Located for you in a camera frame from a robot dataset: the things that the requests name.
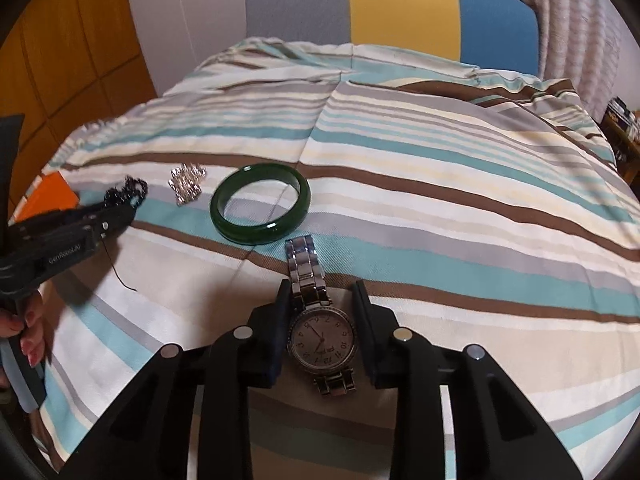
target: metal watch bracelet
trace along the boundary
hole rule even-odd
[[[324,270],[312,235],[299,236],[285,242],[293,305],[296,313],[315,306],[330,306],[333,302],[326,291]],[[323,397],[338,396],[356,389],[353,369],[318,376],[314,383]]]
[[[326,293],[324,271],[318,262],[313,237],[306,235],[287,240],[285,251],[296,312],[310,306],[330,306],[333,302]]]

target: silver rivet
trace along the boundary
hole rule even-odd
[[[403,326],[394,330],[394,337],[398,339],[398,341],[409,341],[409,339],[411,339],[413,336],[414,333]]]
[[[172,357],[176,357],[180,353],[180,347],[178,345],[174,345],[173,343],[169,345],[164,345],[160,349],[160,355],[165,359],[171,359]]]
[[[234,330],[234,337],[236,339],[249,339],[254,334],[250,326],[242,325]]]
[[[486,352],[480,345],[469,345],[466,347],[466,354],[472,359],[479,361],[486,355]]]

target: bracelet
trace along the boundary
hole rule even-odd
[[[255,226],[243,226],[224,217],[226,204],[244,186],[261,180],[278,180],[289,184],[298,192],[298,199],[291,209],[275,220]],[[298,227],[306,216],[311,203],[311,190],[306,179],[296,170],[284,164],[267,162],[240,168],[220,183],[211,199],[211,220],[227,240],[241,245],[269,244],[285,237]]]

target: orange box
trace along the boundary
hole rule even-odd
[[[60,172],[50,173],[44,176],[33,190],[27,202],[15,216],[15,221],[21,222],[49,211],[74,209],[78,206],[78,202],[78,196],[71,190]]]

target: silver wristwatch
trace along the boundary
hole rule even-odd
[[[311,235],[285,242],[296,315],[289,328],[289,354],[309,373],[322,396],[356,389],[348,367],[356,351],[349,316],[332,307]]]

